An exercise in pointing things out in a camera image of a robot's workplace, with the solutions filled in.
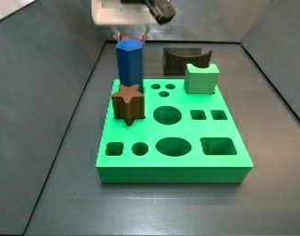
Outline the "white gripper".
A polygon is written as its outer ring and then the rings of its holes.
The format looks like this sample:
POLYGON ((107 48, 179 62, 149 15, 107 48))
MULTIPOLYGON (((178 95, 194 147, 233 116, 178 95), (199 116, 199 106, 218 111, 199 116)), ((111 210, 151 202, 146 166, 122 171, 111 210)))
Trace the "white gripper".
POLYGON ((96 25, 111 26, 112 37, 116 41, 120 41, 116 26, 146 25, 142 33, 142 42, 145 42, 150 25, 157 24, 145 5, 122 4, 119 0, 91 0, 91 16, 96 25))

